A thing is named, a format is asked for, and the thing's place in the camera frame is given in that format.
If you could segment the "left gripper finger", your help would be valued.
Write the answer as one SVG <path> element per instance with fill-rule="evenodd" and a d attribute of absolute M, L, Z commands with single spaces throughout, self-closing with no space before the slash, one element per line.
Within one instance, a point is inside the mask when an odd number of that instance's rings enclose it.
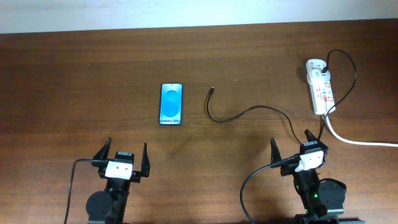
<path fill-rule="evenodd" d="M 103 147 L 94 155 L 94 161 L 106 161 L 111 147 L 111 138 L 108 138 Z"/>
<path fill-rule="evenodd" d="M 141 174 L 150 174 L 150 161 L 147 153 L 147 143 L 144 143 L 142 162 L 141 162 Z"/>

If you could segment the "white power strip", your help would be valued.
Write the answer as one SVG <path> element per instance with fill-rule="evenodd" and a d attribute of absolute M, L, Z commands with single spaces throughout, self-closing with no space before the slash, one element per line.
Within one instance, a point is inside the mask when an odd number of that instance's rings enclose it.
<path fill-rule="evenodd" d="M 320 59 L 310 59 L 306 62 L 307 71 L 311 71 L 313 69 L 323 69 L 326 67 L 326 62 Z M 331 83 L 316 83 L 314 85 L 310 85 L 310 93 L 313 103 L 314 113 L 317 115 L 325 115 L 328 111 L 331 113 L 334 112 L 335 99 L 333 97 L 333 92 L 331 89 Z"/>

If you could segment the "blue Galaxy smartphone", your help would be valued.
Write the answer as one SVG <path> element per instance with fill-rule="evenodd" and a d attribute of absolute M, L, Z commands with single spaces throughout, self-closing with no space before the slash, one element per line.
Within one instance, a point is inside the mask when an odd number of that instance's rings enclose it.
<path fill-rule="evenodd" d="M 183 85 L 163 83 L 160 96 L 160 125 L 181 125 Z"/>

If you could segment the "white USB wall charger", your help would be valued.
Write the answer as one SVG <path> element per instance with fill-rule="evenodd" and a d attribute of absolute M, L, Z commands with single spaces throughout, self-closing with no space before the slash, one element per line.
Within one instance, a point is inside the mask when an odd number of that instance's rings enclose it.
<path fill-rule="evenodd" d="M 325 83 L 330 81 L 330 72 L 322 72 L 320 69 L 313 69 L 307 72 L 307 81 L 310 85 Z"/>

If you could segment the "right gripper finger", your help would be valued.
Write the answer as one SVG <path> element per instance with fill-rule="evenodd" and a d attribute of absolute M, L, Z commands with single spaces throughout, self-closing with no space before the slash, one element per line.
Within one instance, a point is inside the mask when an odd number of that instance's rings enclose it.
<path fill-rule="evenodd" d="M 270 139 L 271 144 L 271 168 L 279 167 L 279 162 L 282 160 L 279 148 L 273 137 Z"/>
<path fill-rule="evenodd" d="M 305 134 L 305 136 L 306 136 L 306 138 L 307 138 L 307 142 L 308 142 L 308 143 L 310 143 L 310 142 L 317 142 L 317 141 L 318 141 L 318 138 L 317 138 L 316 136 L 314 136 L 314 135 L 311 133 L 311 131 L 310 131 L 309 129 L 306 129 L 306 130 L 304 131 L 304 134 Z"/>

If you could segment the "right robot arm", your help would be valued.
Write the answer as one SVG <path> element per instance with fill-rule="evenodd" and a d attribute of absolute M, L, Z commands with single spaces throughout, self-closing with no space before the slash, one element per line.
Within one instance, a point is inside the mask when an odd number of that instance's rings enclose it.
<path fill-rule="evenodd" d="M 320 179 L 317 169 L 325 163 L 328 146 L 305 130 L 307 142 L 300 145 L 300 152 L 286 159 L 281 158 L 274 138 L 271 144 L 271 167 L 279 168 L 280 175 L 292 175 L 295 191 L 299 194 L 304 214 L 294 217 L 295 223 L 338 223 L 343 210 L 346 185 L 339 180 Z"/>

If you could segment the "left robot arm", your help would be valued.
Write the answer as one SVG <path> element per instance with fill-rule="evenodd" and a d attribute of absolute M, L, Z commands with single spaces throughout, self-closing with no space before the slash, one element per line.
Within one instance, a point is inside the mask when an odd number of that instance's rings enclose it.
<path fill-rule="evenodd" d="M 88 224 L 122 223 L 132 183 L 139 183 L 150 174 L 147 144 L 144 143 L 141 169 L 134 170 L 134 154 L 116 152 L 109 159 L 111 139 L 95 154 L 91 165 L 98 168 L 100 178 L 106 180 L 104 190 L 93 193 L 86 201 Z"/>

